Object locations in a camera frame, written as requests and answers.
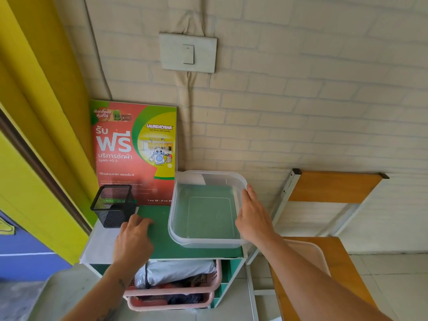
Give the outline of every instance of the person's left hand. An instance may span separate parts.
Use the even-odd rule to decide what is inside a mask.
[[[129,222],[122,223],[116,238],[113,263],[125,268],[133,276],[144,266],[153,253],[154,247],[147,237],[147,229],[153,221],[133,214]]]

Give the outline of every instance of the tattoo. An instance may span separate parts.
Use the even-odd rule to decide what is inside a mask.
[[[97,321],[112,321],[117,309],[108,309],[107,314],[100,316]]]
[[[126,285],[125,285],[124,281],[121,278],[119,278],[119,285],[122,286],[122,288],[123,288],[124,291],[126,290]]]

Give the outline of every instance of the hand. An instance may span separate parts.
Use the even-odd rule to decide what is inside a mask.
[[[133,214],[129,222],[122,223],[114,243],[113,263],[121,266],[132,277],[144,266],[153,253],[153,244],[147,229],[153,221]]]
[[[275,236],[274,226],[269,213],[257,199],[251,185],[242,190],[242,208],[235,221],[239,233],[245,240],[257,247],[263,241]]]

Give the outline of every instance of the laundrybar logo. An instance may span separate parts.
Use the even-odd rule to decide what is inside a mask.
[[[172,130],[173,129],[172,126],[153,125],[153,124],[150,124],[150,123],[147,124],[147,128],[157,128],[157,129],[161,129],[161,130]]]

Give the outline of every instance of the person's right arm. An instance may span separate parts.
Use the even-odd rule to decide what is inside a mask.
[[[236,226],[266,257],[302,321],[391,321],[288,246],[275,233],[254,189],[247,188]]]

